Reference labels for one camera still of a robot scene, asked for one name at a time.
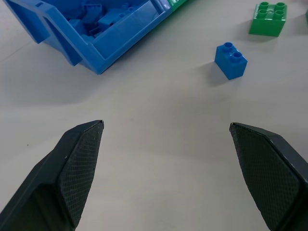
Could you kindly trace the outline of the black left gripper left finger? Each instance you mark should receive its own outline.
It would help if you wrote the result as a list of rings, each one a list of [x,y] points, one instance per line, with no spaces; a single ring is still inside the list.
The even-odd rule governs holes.
[[[0,213],[0,231],[75,231],[94,179],[104,122],[66,131]]]

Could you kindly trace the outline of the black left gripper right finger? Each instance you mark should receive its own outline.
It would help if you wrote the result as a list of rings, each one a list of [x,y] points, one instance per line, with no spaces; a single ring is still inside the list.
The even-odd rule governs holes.
[[[231,123],[244,181],[270,231],[308,231],[308,162],[279,134]]]

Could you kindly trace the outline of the small blue two-stud brick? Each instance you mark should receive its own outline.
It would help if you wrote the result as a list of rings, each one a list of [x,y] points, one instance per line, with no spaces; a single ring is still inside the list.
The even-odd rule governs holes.
[[[228,80],[242,77],[248,60],[231,42],[226,42],[216,48],[214,62]]]

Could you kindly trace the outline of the blue plastic storage bin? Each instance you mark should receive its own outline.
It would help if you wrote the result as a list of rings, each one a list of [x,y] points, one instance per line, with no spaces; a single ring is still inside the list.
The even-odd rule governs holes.
[[[135,43],[166,19],[167,0],[4,0],[36,43],[60,51],[71,65],[101,74]],[[106,14],[120,20],[106,30]]]

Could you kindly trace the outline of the green four-stud brick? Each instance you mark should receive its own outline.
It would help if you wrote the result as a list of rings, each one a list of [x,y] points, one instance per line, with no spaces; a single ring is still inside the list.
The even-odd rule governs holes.
[[[278,37],[287,19],[287,5],[284,2],[271,4],[263,1],[256,5],[249,34]]]

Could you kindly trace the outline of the blue brick in bin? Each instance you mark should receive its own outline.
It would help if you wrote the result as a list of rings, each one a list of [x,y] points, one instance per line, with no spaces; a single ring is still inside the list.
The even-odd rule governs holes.
[[[106,30],[120,20],[118,14],[106,14],[99,21],[98,25],[101,30]]]

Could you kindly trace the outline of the green plastic storage bin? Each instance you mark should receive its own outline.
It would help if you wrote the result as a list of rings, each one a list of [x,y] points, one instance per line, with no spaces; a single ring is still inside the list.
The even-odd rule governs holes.
[[[175,11],[178,7],[184,4],[187,0],[167,0],[170,4],[172,11]]]

